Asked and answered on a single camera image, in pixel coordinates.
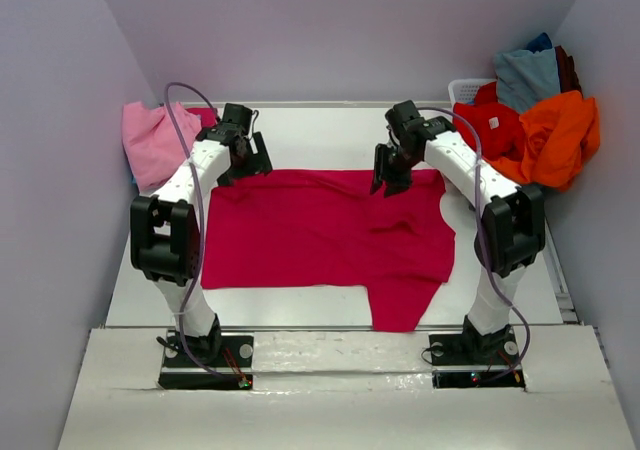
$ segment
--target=white enclosure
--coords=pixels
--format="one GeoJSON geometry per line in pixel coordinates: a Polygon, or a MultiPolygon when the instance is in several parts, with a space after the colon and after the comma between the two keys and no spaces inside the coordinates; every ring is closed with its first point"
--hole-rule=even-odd
{"type": "MultiPolygon", "coordinates": [[[[218,102],[443,101],[451,80],[490,77],[493,53],[541,31],[598,98],[601,149],[546,209],[639,442],[639,10],[637,0],[0,0],[0,448],[57,447],[89,330],[105,322],[133,195],[123,104],[155,104],[176,79],[218,102]]],[[[371,131],[384,139],[383,126],[371,131]]]]}

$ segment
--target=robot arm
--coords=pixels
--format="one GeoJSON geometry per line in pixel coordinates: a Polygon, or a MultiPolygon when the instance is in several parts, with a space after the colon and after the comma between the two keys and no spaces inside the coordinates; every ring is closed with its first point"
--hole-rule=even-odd
{"type": "MultiPolygon", "coordinates": [[[[155,282],[170,310],[179,314],[187,288],[196,275],[200,258],[200,232],[194,209],[196,189],[193,163],[204,195],[216,185],[271,171],[271,161],[260,133],[249,137],[254,112],[227,104],[221,121],[205,127],[196,137],[186,160],[151,197],[138,196],[131,204],[131,262],[145,277],[155,282]],[[251,148],[253,139],[257,152],[251,148]]],[[[189,348],[202,361],[211,361],[220,348],[220,324],[196,285],[184,309],[183,328],[189,348]]]]}
{"type": "MultiPolygon", "coordinates": [[[[389,143],[376,147],[372,193],[383,184],[385,196],[407,190],[411,186],[411,168],[423,160],[476,205],[476,153],[448,120],[425,120],[411,101],[394,105],[385,117],[389,143]]],[[[526,267],[545,245],[544,200],[537,187],[521,187],[482,161],[479,197],[490,263],[483,262],[476,236],[476,255],[482,265],[476,300],[458,341],[445,339],[448,348],[441,352],[449,354],[445,360],[453,354],[449,361],[457,364],[485,363],[510,338],[510,307],[494,290],[489,272],[499,290],[513,301],[526,267]]],[[[432,347],[437,339],[432,338],[432,347]]]]}

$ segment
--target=dark red cloth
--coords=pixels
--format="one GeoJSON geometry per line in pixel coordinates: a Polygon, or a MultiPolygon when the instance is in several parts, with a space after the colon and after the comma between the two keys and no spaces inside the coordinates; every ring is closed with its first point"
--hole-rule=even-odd
{"type": "MultiPolygon", "coordinates": [[[[453,112],[468,120],[478,132],[482,143],[482,155],[485,158],[495,160],[507,157],[511,160],[522,160],[524,130],[520,123],[520,115],[516,111],[501,103],[479,106],[456,103],[453,112]]],[[[454,118],[453,123],[467,145],[475,150],[476,143],[467,126],[459,118],[454,118]]]]}
{"type": "Polygon", "coordinates": [[[276,170],[214,189],[203,288],[364,285],[374,330],[414,330],[453,268],[444,181],[414,171],[391,198],[370,186],[371,171],[276,170]]]}
{"type": "Polygon", "coordinates": [[[473,99],[474,105],[484,105],[485,103],[498,103],[497,93],[498,82],[487,83],[481,86],[476,92],[476,96],[473,99]]]}
{"type": "Polygon", "coordinates": [[[567,55],[564,48],[556,47],[556,62],[558,64],[558,78],[560,79],[560,91],[562,93],[578,90],[582,93],[580,80],[576,73],[576,64],[573,57],[567,55]]]}
{"type": "Polygon", "coordinates": [[[198,115],[203,127],[213,127],[218,121],[218,116],[209,107],[191,107],[187,112],[198,115]]]}

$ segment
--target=white table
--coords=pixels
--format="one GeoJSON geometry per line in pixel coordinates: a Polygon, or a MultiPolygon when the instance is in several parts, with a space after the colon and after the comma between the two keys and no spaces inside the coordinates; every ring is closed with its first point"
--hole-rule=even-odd
{"type": "MultiPolygon", "coordinates": [[[[389,107],[257,108],[256,131],[263,132],[276,169],[372,170],[375,146],[387,140],[384,113],[389,107]]],[[[425,116],[435,114],[425,112],[425,116]]],[[[445,221],[456,231],[455,264],[449,282],[438,290],[419,328],[460,325],[475,298],[480,274],[473,250],[475,220],[467,201],[449,185],[440,207],[445,221]]],[[[549,235],[547,241],[515,298],[532,324],[562,323],[556,301],[560,267],[549,235]]],[[[251,255],[247,249],[248,265],[251,258],[259,258],[251,255]]],[[[371,327],[363,287],[234,288],[205,291],[205,296],[227,329],[371,327]]],[[[158,327],[172,321],[160,292],[131,266],[127,245],[106,325],[158,327]]]]}
{"type": "Polygon", "coordinates": [[[373,332],[257,332],[253,391],[166,391],[158,333],[92,332],[61,450],[634,448],[590,327],[532,328],[526,392],[434,390],[425,333],[373,332]]]}

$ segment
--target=orange cloth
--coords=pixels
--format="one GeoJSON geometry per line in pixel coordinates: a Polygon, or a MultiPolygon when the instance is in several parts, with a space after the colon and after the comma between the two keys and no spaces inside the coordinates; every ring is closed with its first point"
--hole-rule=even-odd
{"type": "Polygon", "coordinates": [[[600,146],[596,100],[584,100],[578,91],[539,102],[520,116],[520,123],[525,135],[522,161],[489,160],[520,184],[536,182],[565,191],[600,146]]]}

